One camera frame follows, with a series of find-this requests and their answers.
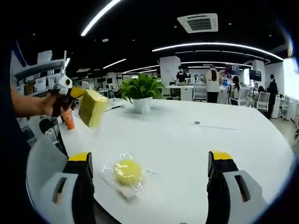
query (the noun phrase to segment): white flower pot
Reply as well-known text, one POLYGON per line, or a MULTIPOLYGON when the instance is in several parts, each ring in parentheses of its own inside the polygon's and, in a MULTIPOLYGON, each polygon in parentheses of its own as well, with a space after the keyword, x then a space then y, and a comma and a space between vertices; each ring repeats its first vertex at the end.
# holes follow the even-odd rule
POLYGON ((151 107, 151 100, 153 97, 144 99, 133 99, 133 104, 137 113, 149 114, 151 107))

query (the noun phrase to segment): yellow sponge in plastic bag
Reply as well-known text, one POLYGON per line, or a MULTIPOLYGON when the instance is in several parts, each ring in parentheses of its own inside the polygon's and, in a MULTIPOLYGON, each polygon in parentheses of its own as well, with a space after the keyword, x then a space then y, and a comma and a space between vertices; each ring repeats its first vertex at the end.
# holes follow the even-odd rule
POLYGON ((140 182, 142 169, 134 160, 122 160, 114 166, 114 174, 120 184, 136 186, 140 182))
POLYGON ((86 90, 80 104, 79 117, 89 127, 98 126, 107 102, 108 98, 95 90, 86 90))

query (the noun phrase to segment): black ceiling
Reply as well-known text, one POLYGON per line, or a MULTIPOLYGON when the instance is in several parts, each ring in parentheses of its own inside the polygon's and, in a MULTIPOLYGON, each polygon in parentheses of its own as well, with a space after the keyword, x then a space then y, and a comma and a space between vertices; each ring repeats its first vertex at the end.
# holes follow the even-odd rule
POLYGON ((52 0, 34 3, 23 17, 20 48, 27 63, 35 64, 37 53, 52 50, 53 58, 71 58, 67 67, 70 77, 85 76, 78 69, 102 69, 111 63, 127 60, 95 72, 124 72, 156 65, 163 56, 177 55, 182 62, 220 61, 244 63, 254 57, 224 52, 189 52, 223 50, 247 53, 277 62, 272 56, 247 49, 223 46, 193 46, 152 52, 153 49, 191 42, 229 42, 271 51, 285 43, 273 11, 266 4, 250 2, 199 0, 122 0, 104 15, 86 36, 80 36, 88 22, 111 0, 80 2, 52 0), (188 34, 177 17, 217 13, 218 32, 188 34))

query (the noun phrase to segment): green plant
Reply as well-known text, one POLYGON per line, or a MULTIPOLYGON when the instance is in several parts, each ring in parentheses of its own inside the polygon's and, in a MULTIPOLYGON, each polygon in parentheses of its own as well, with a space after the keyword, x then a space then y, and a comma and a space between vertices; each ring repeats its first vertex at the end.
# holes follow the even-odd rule
POLYGON ((165 86, 158 82, 156 77, 149 77, 140 74, 138 78, 122 82, 120 87, 121 98, 131 102, 131 99, 144 99, 153 97, 154 99, 162 98, 162 88, 165 86))

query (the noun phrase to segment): round yellow sponge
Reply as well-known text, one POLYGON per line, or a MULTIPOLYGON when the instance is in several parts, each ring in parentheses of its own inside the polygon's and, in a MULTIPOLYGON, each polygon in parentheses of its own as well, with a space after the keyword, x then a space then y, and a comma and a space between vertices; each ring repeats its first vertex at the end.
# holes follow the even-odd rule
POLYGON ((136 186, 142 176, 142 169, 134 160, 122 160, 114 166, 114 174, 120 184, 136 186))

